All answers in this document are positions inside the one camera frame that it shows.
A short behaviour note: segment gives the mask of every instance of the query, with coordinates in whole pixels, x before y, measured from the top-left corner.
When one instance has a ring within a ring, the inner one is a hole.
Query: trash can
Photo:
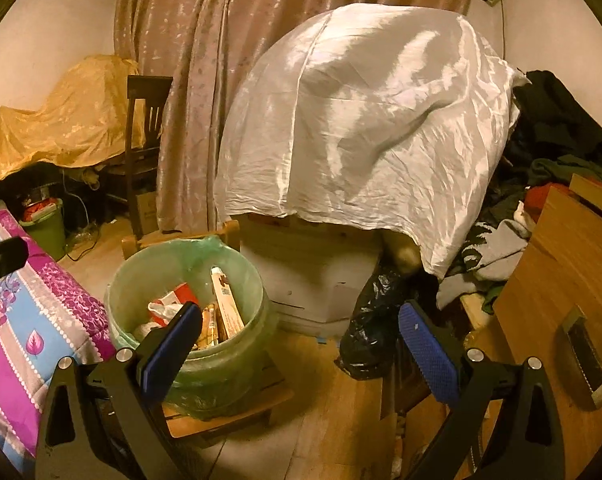
[[[181,413],[204,420],[245,408],[276,328],[277,314],[254,266],[216,236],[171,240],[126,260],[104,299],[112,342],[117,348],[136,348],[132,331],[148,321],[149,301],[184,282],[201,306],[215,300],[210,277],[215,266],[228,277],[245,328],[217,346],[190,352],[165,399]]]
[[[25,229],[41,249],[53,257],[57,262],[65,256],[65,228],[63,227],[63,201],[56,199],[58,204],[54,211],[31,222],[20,221]]]

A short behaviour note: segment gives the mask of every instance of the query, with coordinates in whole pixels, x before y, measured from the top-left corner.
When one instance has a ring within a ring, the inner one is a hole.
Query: black plastic bag
[[[387,375],[395,360],[399,309],[411,300],[434,305],[438,286],[423,271],[406,278],[392,264],[379,264],[357,298],[334,363],[358,381]]]

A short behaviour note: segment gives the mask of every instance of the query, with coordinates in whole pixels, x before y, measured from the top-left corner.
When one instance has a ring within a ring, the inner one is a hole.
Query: metal handle
[[[572,354],[590,389],[592,402],[598,409],[602,406],[602,361],[588,334],[586,319],[583,311],[576,306],[564,319],[562,328],[568,336]]]

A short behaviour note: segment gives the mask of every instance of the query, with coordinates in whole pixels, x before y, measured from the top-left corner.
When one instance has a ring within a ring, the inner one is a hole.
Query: silver screw
[[[58,366],[62,370],[65,370],[66,368],[69,368],[73,362],[74,362],[74,359],[72,359],[71,357],[61,357],[59,359]]]
[[[484,353],[481,352],[478,348],[471,348],[468,350],[468,359],[473,363],[478,363],[479,361],[484,360]]]
[[[116,360],[122,363],[126,361],[130,361],[132,357],[132,351],[129,348],[122,348],[118,352],[116,352]]]
[[[542,367],[541,359],[539,359],[538,357],[528,358],[528,366],[533,370],[539,370]]]

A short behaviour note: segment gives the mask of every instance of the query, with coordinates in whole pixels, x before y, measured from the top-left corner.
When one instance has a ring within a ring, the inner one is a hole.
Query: pink leaf print
[[[38,334],[36,330],[33,330],[30,336],[28,337],[28,342],[25,345],[25,350],[32,355],[39,355],[43,352],[43,347],[45,344],[43,343],[43,338]]]

